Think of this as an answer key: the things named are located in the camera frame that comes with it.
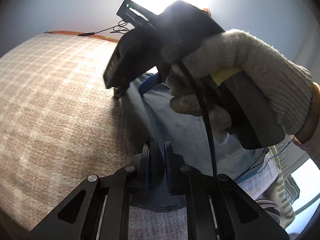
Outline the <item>orange floral scarf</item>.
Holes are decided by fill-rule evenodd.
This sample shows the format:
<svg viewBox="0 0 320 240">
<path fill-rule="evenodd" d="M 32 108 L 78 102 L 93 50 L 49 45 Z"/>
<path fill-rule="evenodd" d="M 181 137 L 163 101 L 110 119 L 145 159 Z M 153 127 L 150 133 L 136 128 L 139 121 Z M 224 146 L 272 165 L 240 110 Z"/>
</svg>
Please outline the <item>orange floral scarf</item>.
<svg viewBox="0 0 320 240">
<path fill-rule="evenodd" d="M 203 9 L 201 9 L 204 13 L 206 13 L 209 17 L 211 17 L 212 15 L 211 15 L 211 12 L 210 12 L 210 10 L 209 9 L 207 9 L 207 8 L 203 8 Z"/>
</svg>

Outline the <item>green striped white throw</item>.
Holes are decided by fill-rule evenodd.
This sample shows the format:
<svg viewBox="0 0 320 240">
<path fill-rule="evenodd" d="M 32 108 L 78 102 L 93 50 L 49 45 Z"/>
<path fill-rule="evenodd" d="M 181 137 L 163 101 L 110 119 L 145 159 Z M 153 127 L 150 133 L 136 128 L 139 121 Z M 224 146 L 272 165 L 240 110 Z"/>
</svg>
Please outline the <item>green striped white throw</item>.
<svg viewBox="0 0 320 240">
<path fill-rule="evenodd" d="M 276 204 L 280 213 L 279 224 L 287 228 L 295 220 L 292 204 L 299 198 L 300 189 L 287 167 L 284 152 L 278 152 L 274 146 L 269 147 L 262 167 L 252 178 L 252 198 L 264 198 Z"/>
</svg>

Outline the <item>black elastic waist pants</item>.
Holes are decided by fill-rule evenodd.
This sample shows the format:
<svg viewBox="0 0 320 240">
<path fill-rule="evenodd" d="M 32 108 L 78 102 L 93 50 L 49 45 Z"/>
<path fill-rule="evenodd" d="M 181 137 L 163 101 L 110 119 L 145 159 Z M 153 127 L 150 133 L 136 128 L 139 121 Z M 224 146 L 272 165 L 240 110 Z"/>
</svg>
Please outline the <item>black elastic waist pants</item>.
<svg viewBox="0 0 320 240">
<path fill-rule="evenodd" d="M 150 157 L 155 184 L 148 194 L 135 199 L 133 205 L 154 212 L 170 212 L 185 206 L 181 196 L 168 192 L 164 168 L 164 143 L 170 141 L 173 152 L 183 157 L 186 164 L 211 176 L 212 162 L 208 138 L 202 118 L 177 114 L 169 106 L 170 89 L 166 84 L 153 86 L 144 95 L 138 88 L 148 78 L 143 74 L 130 83 L 120 98 L 133 138 L 139 147 L 151 142 Z M 244 149 L 236 135 L 231 135 L 224 144 L 214 142 L 218 173 L 227 174 L 237 183 L 253 176 L 262 166 L 267 150 Z"/>
</svg>

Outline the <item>pink plaid bed blanket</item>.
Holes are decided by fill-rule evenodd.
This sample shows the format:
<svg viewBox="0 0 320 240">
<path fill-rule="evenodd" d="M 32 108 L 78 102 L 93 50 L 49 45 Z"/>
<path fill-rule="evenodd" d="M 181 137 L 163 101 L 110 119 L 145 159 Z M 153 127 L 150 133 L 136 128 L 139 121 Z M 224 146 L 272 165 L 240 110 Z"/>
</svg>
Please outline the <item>pink plaid bed blanket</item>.
<svg viewBox="0 0 320 240">
<path fill-rule="evenodd" d="M 26 239 L 81 181 L 111 175 L 154 137 L 104 85 L 115 47 L 40 34 L 1 57 L 1 239 Z"/>
</svg>

